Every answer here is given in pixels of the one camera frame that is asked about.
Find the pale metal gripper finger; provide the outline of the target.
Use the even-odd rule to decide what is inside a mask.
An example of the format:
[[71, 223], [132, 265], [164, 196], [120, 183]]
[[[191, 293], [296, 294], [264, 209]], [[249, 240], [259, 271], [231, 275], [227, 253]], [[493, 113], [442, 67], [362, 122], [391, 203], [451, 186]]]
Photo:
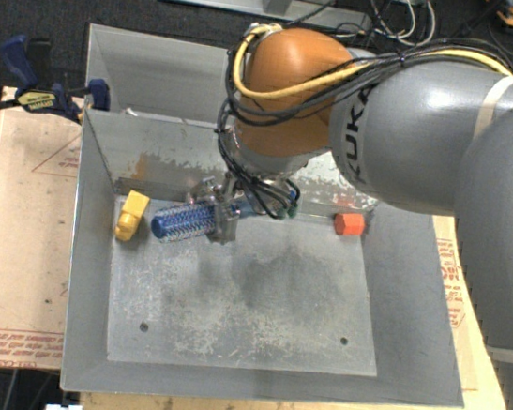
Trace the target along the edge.
[[221, 185], [214, 176], [203, 178], [192, 187], [186, 195], [186, 202], [190, 205], [215, 206], [220, 203]]
[[214, 228], [207, 234], [207, 238], [220, 245], [235, 241], [240, 216], [240, 209], [236, 205], [224, 203], [215, 205]]

